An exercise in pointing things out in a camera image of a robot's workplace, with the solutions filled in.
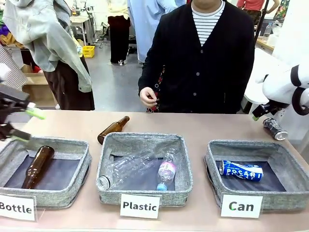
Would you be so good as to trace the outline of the black drink can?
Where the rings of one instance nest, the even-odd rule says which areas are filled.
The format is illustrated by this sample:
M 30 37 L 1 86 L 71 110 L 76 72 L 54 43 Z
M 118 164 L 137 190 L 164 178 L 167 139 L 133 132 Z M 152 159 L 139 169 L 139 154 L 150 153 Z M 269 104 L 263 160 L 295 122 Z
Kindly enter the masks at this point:
M 273 139 L 277 141 L 283 141 L 288 137 L 288 132 L 284 130 L 272 117 L 266 118 L 263 121 L 263 126 L 270 133 Z

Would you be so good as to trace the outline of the wooden desk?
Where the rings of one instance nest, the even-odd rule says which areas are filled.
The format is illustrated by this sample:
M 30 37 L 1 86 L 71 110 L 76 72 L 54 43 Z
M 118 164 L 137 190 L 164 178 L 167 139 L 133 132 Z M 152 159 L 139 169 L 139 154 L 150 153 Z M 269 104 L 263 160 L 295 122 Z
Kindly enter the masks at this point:
M 272 55 L 272 53 L 273 53 L 273 51 L 274 51 L 274 47 L 268 45 L 268 44 L 266 43 L 266 41 L 263 40 L 263 37 L 261 37 L 261 36 L 259 36 L 259 37 L 257 38 L 255 47 L 260 48 L 260 49 L 266 51 L 267 53 L 269 53 L 269 54 L 271 54 L 271 55 Z

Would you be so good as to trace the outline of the small pink-label plastic bottle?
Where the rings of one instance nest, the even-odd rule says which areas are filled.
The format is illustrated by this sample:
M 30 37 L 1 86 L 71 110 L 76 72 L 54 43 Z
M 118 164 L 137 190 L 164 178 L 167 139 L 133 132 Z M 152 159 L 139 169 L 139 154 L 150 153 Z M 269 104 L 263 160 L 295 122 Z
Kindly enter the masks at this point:
M 163 157 L 162 163 L 159 166 L 157 173 L 157 187 L 158 191 L 166 191 L 170 189 L 176 174 L 176 165 L 174 158 L 176 156 L 176 149 L 169 149 Z

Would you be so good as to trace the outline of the blue Pocari Sweat can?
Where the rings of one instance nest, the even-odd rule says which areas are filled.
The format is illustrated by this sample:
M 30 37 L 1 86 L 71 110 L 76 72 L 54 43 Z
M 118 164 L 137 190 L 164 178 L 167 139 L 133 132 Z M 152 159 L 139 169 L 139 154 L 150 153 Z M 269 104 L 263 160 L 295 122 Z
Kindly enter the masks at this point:
M 228 160 L 220 161 L 219 173 L 223 176 L 236 176 L 240 179 L 249 181 L 260 181 L 264 172 L 262 167 L 258 165 L 242 165 Z

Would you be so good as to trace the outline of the colourful clothes pile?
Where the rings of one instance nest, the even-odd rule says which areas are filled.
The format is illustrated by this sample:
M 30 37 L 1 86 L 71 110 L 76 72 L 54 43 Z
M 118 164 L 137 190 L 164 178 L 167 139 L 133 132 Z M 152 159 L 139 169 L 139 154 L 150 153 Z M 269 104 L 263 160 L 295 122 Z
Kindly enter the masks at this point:
M 19 48 L 24 48 L 24 46 L 15 39 L 7 26 L 2 22 L 0 22 L 0 44 L 6 46 L 14 45 Z

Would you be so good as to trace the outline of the bystander in light-blue shirt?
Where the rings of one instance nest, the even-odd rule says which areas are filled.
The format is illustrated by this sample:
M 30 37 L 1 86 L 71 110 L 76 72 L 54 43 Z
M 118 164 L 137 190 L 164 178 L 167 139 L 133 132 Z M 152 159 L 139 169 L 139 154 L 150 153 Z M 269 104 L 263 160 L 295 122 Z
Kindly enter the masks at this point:
M 186 0 L 127 0 L 139 63 L 145 62 L 161 16 L 185 4 Z

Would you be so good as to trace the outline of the grey fabric Can basket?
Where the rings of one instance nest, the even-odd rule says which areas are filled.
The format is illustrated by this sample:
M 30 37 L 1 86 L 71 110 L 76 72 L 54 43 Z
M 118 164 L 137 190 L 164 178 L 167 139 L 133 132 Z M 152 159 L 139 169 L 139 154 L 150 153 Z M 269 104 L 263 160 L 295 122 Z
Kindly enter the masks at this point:
M 259 181 L 239 178 L 222 162 L 262 168 Z M 309 172 L 287 148 L 273 142 L 212 140 L 204 158 L 218 206 L 224 195 L 261 196 L 263 211 L 301 211 L 309 203 Z

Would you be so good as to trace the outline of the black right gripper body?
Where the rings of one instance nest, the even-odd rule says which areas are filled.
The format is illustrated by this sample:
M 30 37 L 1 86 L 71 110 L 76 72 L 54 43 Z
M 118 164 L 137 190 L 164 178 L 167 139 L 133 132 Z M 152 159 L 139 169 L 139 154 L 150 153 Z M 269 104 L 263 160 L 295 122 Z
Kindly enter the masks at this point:
M 288 103 L 282 103 L 274 100 L 269 100 L 267 103 L 268 112 L 275 115 L 278 111 L 285 109 L 289 106 Z

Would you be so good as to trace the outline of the large clear plastic bottle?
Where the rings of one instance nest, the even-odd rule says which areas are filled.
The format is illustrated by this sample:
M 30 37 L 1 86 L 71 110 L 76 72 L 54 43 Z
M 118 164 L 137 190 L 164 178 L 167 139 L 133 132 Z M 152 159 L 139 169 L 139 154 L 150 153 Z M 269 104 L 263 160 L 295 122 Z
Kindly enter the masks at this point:
M 150 150 L 142 150 L 117 158 L 99 175 L 98 186 L 102 190 L 156 190 L 158 169 L 169 149 L 161 149 L 161 156 Z M 178 153 L 176 149 L 175 165 Z

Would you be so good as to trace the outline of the black pole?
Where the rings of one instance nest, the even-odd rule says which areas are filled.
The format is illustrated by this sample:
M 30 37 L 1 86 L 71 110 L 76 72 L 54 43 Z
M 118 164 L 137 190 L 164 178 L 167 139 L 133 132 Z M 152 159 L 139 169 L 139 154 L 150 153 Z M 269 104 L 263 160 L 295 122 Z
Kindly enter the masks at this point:
M 268 3 L 269 3 L 269 0 L 266 0 L 265 6 L 264 6 L 264 8 L 263 8 L 263 10 L 262 10 L 261 17 L 260 17 L 260 19 L 259 19 L 259 23 L 258 23 L 258 25 L 257 25 L 257 29 L 256 29 L 256 31 L 255 31 L 255 37 L 254 37 L 255 43 L 257 42 L 257 39 L 258 39 L 259 34 L 260 34 L 261 26 L 262 26 L 262 24 L 263 24 L 265 15 L 266 15 L 266 13 L 267 13 Z

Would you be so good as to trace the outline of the white Plastic label card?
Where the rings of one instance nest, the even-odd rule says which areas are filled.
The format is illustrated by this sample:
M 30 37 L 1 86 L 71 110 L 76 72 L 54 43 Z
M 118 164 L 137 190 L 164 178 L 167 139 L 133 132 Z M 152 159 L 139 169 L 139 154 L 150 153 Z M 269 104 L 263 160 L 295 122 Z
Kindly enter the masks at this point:
M 158 219 L 160 196 L 122 194 L 120 216 Z

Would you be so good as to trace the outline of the clear water bottle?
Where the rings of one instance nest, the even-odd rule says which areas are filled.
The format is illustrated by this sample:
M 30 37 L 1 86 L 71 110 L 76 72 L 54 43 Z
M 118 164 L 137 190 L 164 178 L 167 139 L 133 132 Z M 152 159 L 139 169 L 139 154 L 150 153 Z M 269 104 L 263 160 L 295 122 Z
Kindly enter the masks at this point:
M 271 32 L 272 32 L 272 23 L 269 22 L 264 31 L 264 35 L 263 35 L 264 39 L 268 39 Z

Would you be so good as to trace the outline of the bystander in red top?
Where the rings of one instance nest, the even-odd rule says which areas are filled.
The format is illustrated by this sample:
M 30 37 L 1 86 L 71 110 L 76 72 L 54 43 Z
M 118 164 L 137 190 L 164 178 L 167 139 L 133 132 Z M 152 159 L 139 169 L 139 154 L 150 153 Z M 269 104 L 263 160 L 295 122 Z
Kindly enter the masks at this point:
M 265 0 L 238 0 L 236 6 L 245 10 L 260 11 Z

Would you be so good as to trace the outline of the grey fabric Bottle basket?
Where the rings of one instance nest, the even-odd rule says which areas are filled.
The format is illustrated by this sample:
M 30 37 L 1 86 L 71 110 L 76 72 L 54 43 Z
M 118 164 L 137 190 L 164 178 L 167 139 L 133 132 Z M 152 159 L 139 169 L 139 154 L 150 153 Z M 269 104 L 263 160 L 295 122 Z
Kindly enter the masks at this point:
M 51 166 L 35 189 L 23 189 L 26 170 L 42 146 L 55 154 Z M 90 169 L 88 142 L 55 137 L 11 140 L 0 145 L 0 194 L 35 196 L 39 208 L 67 208 L 75 201 Z

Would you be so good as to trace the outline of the brown glass bottle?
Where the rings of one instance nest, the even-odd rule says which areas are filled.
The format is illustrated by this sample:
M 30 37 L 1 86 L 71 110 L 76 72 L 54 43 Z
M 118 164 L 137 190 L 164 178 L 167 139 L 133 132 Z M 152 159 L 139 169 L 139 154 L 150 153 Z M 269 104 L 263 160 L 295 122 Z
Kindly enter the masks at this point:
M 129 116 L 125 116 L 124 118 L 120 119 L 119 121 L 116 121 L 109 125 L 103 132 L 101 132 L 97 136 L 97 140 L 100 144 L 103 144 L 103 141 L 107 134 L 112 132 L 121 132 L 123 130 L 123 127 L 126 125 L 126 123 L 130 120 Z
M 26 177 L 23 182 L 23 189 L 35 189 L 49 169 L 55 150 L 47 145 L 39 148 L 32 163 L 26 170 Z

